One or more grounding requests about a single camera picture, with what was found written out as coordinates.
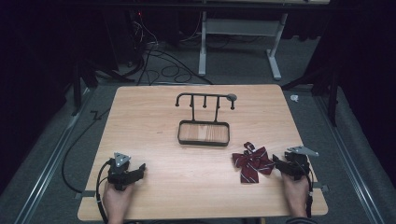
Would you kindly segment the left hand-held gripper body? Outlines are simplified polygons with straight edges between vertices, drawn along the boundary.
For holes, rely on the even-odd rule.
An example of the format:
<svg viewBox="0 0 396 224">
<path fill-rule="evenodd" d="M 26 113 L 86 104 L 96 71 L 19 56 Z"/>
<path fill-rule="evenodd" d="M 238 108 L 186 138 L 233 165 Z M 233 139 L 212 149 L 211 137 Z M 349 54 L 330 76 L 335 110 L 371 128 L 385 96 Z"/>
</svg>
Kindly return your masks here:
<svg viewBox="0 0 396 224">
<path fill-rule="evenodd" d="M 113 184 L 116 190 L 124 191 L 128 186 L 126 184 L 127 172 L 129 171 L 130 156 L 114 153 L 114 158 L 110 160 L 110 168 L 107 172 L 107 180 Z"/>
</svg>

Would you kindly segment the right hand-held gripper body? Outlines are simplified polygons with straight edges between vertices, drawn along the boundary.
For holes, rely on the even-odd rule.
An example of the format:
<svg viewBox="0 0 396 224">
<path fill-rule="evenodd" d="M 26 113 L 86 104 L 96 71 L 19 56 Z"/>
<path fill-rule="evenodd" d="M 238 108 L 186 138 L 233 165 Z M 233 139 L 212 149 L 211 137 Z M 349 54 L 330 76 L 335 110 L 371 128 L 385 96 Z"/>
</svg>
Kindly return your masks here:
<svg viewBox="0 0 396 224">
<path fill-rule="evenodd" d="M 299 180 L 310 172 L 308 157 L 318 157 L 319 154 L 305 146 L 289 147 L 285 152 L 285 159 L 293 170 L 293 178 Z"/>
</svg>

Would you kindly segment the dark red striped bow tie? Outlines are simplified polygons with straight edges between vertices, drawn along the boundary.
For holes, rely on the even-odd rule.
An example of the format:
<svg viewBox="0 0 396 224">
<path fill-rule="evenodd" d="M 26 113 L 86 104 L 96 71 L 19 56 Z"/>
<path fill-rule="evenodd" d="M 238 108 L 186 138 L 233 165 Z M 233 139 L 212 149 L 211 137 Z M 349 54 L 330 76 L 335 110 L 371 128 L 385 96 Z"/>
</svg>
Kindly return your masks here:
<svg viewBox="0 0 396 224">
<path fill-rule="evenodd" d="M 255 148 L 246 142 L 243 153 L 233 153 L 233 165 L 240 169 L 240 182 L 243 184 L 256 184 L 259 182 L 259 174 L 269 175 L 272 173 L 275 163 L 268 157 L 265 147 Z"/>
</svg>

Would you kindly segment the black metal rack wooden base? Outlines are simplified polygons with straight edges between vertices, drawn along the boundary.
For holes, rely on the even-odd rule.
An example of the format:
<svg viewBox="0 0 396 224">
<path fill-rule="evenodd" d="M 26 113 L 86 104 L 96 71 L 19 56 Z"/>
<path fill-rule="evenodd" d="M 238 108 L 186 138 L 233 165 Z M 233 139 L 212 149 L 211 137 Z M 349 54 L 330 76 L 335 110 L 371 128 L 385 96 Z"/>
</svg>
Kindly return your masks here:
<svg viewBox="0 0 396 224">
<path fill-rule="evenodd" d="M 230 109 L 234 110 L 234 103 L 237 100 L 237 96 L 233 93 L 182 92 L 176 97 L 176 107 L 180 106 L 180 99 L 183 96 L 190 97 L 189 107 L 191 109 L 191 118 L 183 119 L 179 122 L 177 131 L 178 142 L 181 145 L 227 147 L 231 139 L 230 124 L 225 121 L 219 121 L 220 101 L 222 98 L 226 99 L 231 104 Z M 203 108 L 207 108 L 208 98 L 213 97 L 216 99 L 215 115 L 212 120 L 198 120 L 195 117 L 195 99 L 197 97 L 203 98 Z"/>
</svg>

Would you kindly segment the person's right hand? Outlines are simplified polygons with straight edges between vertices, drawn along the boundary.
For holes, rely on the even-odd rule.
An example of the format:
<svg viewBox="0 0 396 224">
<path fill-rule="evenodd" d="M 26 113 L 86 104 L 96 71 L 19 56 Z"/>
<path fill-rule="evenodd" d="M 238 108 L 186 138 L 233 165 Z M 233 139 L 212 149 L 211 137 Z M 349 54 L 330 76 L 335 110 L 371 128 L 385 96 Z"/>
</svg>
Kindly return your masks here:
<svg viewBox="0 0 396 224">
<path fill-rule="evenodd" d="M 305 176 L 294 180 L 292 176 L 282 174 L 284 192 L 290 214 L 293 217 L 307 217 L 308 181 Z"/>
</svg>

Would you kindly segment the person's left hand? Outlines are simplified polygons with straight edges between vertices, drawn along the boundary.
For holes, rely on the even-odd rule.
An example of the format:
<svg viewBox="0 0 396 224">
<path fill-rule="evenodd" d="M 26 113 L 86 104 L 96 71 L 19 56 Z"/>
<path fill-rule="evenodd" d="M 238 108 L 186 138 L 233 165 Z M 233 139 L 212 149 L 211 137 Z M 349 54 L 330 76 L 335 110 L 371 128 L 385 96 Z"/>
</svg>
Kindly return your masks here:
<svg viewBox="0 0 396 224">
<path fill-rule="evenodd" d="M 128 185 L 125 190 L 116 190 L 113 184 L 106 182 L 103 205 L 106 210 L 107 224 L 123 224 L 129 211 L 134 184 Z"/>
</svg>

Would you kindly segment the black stand legs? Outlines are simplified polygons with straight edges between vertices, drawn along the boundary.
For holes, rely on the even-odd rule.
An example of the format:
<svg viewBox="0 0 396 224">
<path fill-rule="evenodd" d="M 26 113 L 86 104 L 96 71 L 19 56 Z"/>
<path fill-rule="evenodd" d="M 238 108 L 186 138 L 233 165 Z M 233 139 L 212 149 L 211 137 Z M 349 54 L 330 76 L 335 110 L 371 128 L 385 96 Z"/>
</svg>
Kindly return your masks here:
<svg viewBox="0 0 396 224">
<path fill-rule="evenodd" d="M 94 63 L 90 60 L 79 60 L 73 67 L 73 93 L 74 93 L 74 106 L 75 110 L 73 116 L 82 110 L 82 90 L 81 82 L 85 83 L 88 89 L 95 89 L 98 86 L 98 80 L 96 79 L 96 71 L 103 72 L 112 78 L 115 78 L 121 82 L 134 82 L 133 79 L 124 77 L 113 70 L 106 69 L 102 65 Z"/>
<path fill-rule="evenodd" d="M 332 126 L 336 126 L 335 110 L 337 106 L 338 80 L 339 69 L 336 66 L 324 66 L 282 85 L 281 89 L 287 91 L 298 85 L 311 83 L 313 85 L 311 93 L 314 96 L 328 95 L 327 115 Z"/>
</svg>

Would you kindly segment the dark computer case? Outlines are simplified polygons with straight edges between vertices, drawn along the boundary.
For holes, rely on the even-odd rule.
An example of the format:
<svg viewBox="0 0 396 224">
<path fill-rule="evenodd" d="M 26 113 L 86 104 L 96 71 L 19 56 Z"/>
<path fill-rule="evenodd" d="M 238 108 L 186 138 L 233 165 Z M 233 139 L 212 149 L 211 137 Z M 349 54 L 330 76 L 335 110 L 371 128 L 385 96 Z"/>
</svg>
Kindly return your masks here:
<svg viewBox="0 0 396 224">
<path fill-rule="evenodd" d="M 148 37 L 146 29 L 141 21 L 141 14 L 139 11 L 130 12 L 131 20 L 131 38 L 133 42 L 133 62 L 137 63 L 146 50 Z"/>
</svg>

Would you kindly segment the grey metal floor rail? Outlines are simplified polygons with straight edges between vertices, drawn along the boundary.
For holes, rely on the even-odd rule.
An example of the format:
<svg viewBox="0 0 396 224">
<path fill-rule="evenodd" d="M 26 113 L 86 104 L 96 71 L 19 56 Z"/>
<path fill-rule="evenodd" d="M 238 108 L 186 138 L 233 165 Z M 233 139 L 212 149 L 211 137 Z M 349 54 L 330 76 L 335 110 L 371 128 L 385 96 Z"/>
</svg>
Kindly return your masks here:
<svg viewBox="0 0 396 224">
<path fill-rule="evenodd" d="M 93 95 L 93 90 L 86 88 L 82 94 L 82 103 L 80 108 L 76 109 L 65 126 L 57 144 L 52 150 L 50 157 L 45 163 L 45 167 L 40 173 L 33 189 L 31 190 L 28 199 L 24 203 L 21 211 L 19 212 L 14 224 L 28 224 L 35 212 L 38 204 L 40 203 L 43 194 L 45 193 L 57 167 L 59 166 L 61 159 L 65 153 L 65 146 L 72 134 L 76 124 L 79 120 L 82 110 L 85 108 L 87 103 L 90 101 Z"/>
<path fill-rule="evenodd" d="M 351 185 L 357 194 L 363 210 L 368 217 L 371 224 L 386 224 L 385 219 L 381 215 L 377 204 L 374 201 L 374 197 L 369 190 L 367 184 L 363 180 L 361 173 L 358 170 L 356 163 L 354 162 L 349 149 L 340 133 L 338 128 L 333 125 L 331 119 L 328 116 L 327 106 L 321 97 L 315 97 L 314 101 L 320 111 L 320 114 L 325 119 L 327 126 L 330 129 L 332 138 L 334 139 L 337 151 L 340 156 L 341 162 L 346 170 L 346 174 L 351 182 Z"/>
</svg>

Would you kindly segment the white metal desk frame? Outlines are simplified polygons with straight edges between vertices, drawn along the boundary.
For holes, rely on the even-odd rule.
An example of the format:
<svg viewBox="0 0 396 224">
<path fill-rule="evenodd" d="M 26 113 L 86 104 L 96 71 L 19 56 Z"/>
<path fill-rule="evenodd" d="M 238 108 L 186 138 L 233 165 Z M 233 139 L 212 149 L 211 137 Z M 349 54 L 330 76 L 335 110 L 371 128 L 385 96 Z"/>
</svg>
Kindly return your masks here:
<svg viewBox="0 0 396 224">
<path fill-rule="evenodd" d="M 276 21 L 248 21 L 233 19 L 209 19 L 202 13 L 201 47 L 199 54 L 198 75 L 206 73 L 206 37 L 208 35 L 251 35 L 269 36 L 274 39 L 273 46 L 266 51 L 273 79 L 280 80 L 281 74 L 276 61 L 276 50 L 286 26 L 288 14 L 284 13 Z"/>
</svg>

